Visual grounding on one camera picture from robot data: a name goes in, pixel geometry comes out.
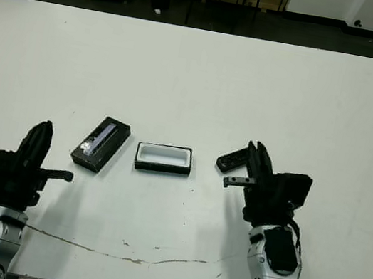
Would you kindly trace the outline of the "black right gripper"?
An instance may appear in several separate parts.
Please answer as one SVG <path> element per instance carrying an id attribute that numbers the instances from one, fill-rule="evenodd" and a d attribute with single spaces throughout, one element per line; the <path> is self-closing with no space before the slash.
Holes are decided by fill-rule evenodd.
<path id="1" fill-rule="evenodd" d="M 224 177 L 224 187 L 242 186 L 243 219 L 253 227 L 287 225 L 300 208 L 304 178 L 274 174 L 273 165 L 262 142 L 248 144 L 248 177 Z"/>

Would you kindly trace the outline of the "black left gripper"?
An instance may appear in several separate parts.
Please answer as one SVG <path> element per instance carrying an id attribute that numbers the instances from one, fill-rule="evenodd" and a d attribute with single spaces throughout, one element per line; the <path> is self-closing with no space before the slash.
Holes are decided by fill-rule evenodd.
<path id="1" fill-rule="evenodd" d="M 15 152 L 0 151 L 0 206 L 25 211 L 35 206 L 49 179 L 73 180 L 67 170 L 40 167 L 50 149 L 53 135 L 51 121 L 31 128 Z"/>

